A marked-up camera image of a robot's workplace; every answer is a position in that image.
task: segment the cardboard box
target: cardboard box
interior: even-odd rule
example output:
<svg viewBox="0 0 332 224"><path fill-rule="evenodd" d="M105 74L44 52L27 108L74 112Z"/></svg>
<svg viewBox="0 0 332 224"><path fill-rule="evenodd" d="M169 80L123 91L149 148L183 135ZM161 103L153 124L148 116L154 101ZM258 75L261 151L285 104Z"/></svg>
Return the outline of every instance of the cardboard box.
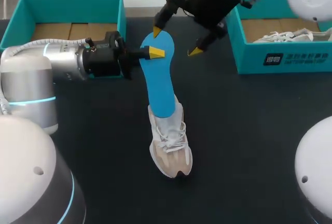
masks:
<svg viewBox="0 0 332 224"><path fill-rule="evenodd" d="M45 38L103 40L115 30L126 38L124 10L123 0L19 0L0 49Z"/></svg>
<svg viewBox="0 0 332 224"><path fill-rule="evenodd" d="M299 19L287 0L259 0L252 9L238 6L226 22L239 74L332 71L332 42L253 43L274 31L317 32L332 27L332 22Z"/></svg>

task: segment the blue insole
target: blue insole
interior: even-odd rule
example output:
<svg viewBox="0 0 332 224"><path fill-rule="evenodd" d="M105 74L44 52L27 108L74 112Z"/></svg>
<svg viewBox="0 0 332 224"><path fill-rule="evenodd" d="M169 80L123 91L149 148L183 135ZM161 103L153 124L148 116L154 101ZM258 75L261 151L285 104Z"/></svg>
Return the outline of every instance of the blue insole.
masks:
<svg viewBox="0 0 332 224"><path fill-rule="evenodd" d="M144 46L165 51L165 58L140 59L140 63L146 80L151 110L156 117L167 118L175 112L175 96L170 74L174 41L170 34L162 31L156 38L153 33L149 34L141 47Z"/></svg>

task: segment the teal box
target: teal box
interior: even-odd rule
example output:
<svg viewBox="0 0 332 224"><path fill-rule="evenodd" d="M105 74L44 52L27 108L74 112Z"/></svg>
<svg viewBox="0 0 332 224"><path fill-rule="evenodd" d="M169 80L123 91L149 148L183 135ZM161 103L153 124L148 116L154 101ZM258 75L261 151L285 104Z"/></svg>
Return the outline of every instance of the teal box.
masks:
<svg viewBox="0 0 332 224"><path fill-rule="evenodd" d="M30 42L39 23L116 23L126 38L123 0L19 0L0 50Z"/></svg>
<svg viewBox="0 0 332 224"><path fill-rule="evenodd" d="M238 73L331 72L332 42L247 43L241 20L282 18L298 18L287 0L258 0L252 9L238 6L229 13L226 22ZM331 27L332 22L319 24L321 31Z"/></svg>

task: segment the table surface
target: table surface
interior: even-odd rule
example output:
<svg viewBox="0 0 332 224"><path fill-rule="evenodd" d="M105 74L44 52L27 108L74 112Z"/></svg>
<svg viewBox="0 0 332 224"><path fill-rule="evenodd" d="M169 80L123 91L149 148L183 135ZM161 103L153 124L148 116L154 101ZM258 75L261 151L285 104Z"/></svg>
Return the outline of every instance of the table surface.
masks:
<svg viewBox="0 0 332 224"><path fill-rule="evenodd" d="M128 19L127 43L139 47L152 18ZM87 201L86 224L304 224L294 173L299 141L332 115L331 74L239 76L224 38L206 54L187 48L205 34L174 18L171 75L183 104L193 169L165 178L149 145L148 98L142 70L133 81L56 85L59 130L53 140Z"/></svg>

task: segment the white sneaker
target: white sneaker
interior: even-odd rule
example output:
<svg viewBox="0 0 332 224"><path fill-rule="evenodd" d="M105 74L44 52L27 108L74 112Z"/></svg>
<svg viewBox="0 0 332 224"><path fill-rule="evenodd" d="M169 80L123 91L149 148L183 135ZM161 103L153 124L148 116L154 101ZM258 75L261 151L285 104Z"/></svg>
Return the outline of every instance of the white sneaker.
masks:
<svg viewBox="0 0 332 224"><path fill-rule="evenodd" d="M332 28L325 32L313 32L302 29L295 32L272 32L272 35L266 35L254 43L284 43L290 41L332 41Z"/></svg>
<svg viewBox="0 0 332 224"><path fill-rule="evenodd" d="M158 169L167 177L189 175L192 153L188 145L183 107L176 101L175 112L168 118L154 116L148 107L153 140L150 153Z"/></svg>

